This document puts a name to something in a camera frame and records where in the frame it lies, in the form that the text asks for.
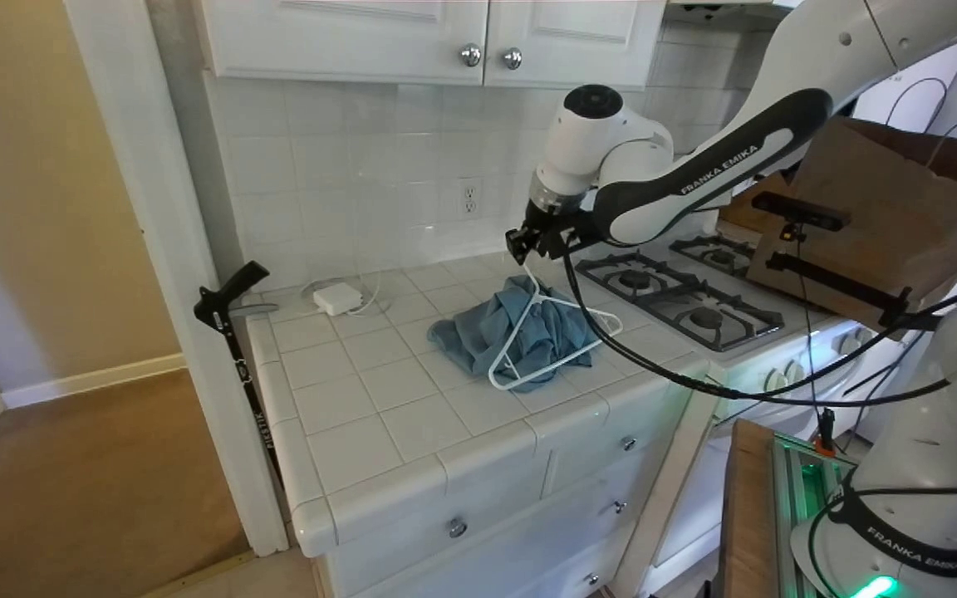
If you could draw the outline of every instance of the white tile countertop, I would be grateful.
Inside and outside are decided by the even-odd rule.
[[[534,263],[569,297],[557,263]],[[320,314],[301,290],[265,291],[279,310],[247,319],[270,409],[291,529],[310,559],[361,537],[377,510],[453,488],[469,472],[547,442],[569,417],[606,417],[608,397],[658,380],[611,349],[591,370],[562,370],[534,391],[496,391],[431,342],[428,327],[491,300],[517,267],[476,255],[360,278],[371,291],[352,314]],[[658,323],[584,281],[622,314],[622,338],[658,361],[700,372],[705,358]]]

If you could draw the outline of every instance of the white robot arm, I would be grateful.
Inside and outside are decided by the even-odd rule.
[[[547,134],[524,221],[507,231],[507,248],[520,263],[529,254],[557,258],[591,241],[649,241],[686,209],[781,166],[871,83],[951,42],[957,0],[804,0],[771,35],[742,114],[676,164],[664,155],[669,143],[658,143],[669,138],[661,126],[643,122],[608,87],[580,87],[566,95]],[[957,372],[957,311],[940,327],[933,361]],[[815,587],[831,581],[850,592],[889,576],[899,593],[957,593],[957,495],[864,495],[887,484],[957,488],[957,380],[952,397],[899,406],[897,425],[856,464],[843,488],[853,521],[818,521],[815,559],[806,526],[792,537]]]
[[[634,164],[661,129],[630,114],[615,89],[579,87],[555,116],[524,221],[507,231],[507,248],[520,263],[530,248],[557,258],[591,241],[649,241],[686,209],[800,148],[871,83],[951,42],[957,0],[804,0],[775,30],[737,116],[672,169],[630,169],[638,175],[608,169]]]

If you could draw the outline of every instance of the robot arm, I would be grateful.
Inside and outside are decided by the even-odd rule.
[[[649,175],[622,175],[615,164],[634,160],[638,143],[658,153],[654,122],[638,121],[615,89],[580,87],[547,134],[507,248],[520,263],[530,248],[557,258],[591,241],[649,241],[686,209],[800,148],[871,83],[951,42],[957,0],[804,0],[775,30],[742,114],[700,148]]]

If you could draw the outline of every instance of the blue towel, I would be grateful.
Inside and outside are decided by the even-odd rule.
[[[506,338],[520,319],[520,310],[530,300],[530,281],[524,277],[510,277],[500,291],[489,303],[477,303],[453,319],[443,319],[428,329],[428,338],[469,374],[484,380],[491,358],[500,353]],[[538,303],[530,314],[520,323],[507,354],[517,374],[538,372],[547,361],[557,361],[580,344],[593,342],[584,314],[579,310],[557,303]],[[589,353],[570,358],[569,365],[591,365]],[[545,384],[555,372],[517,384],[520,391]]]

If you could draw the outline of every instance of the drawer knob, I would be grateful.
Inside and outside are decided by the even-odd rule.
[[[469,42],[457,51],[457,59],[472,69],[481,63],[481,48],[477,42]]]
[[[469,531],[469,519],[455,514],[446,521],[447,537],[460,537]]]
[[[517,51],[517,48],[507,48],[507,51],[500,54],[500,63],[506,63],[506,69],[520,69],[520,51]]]

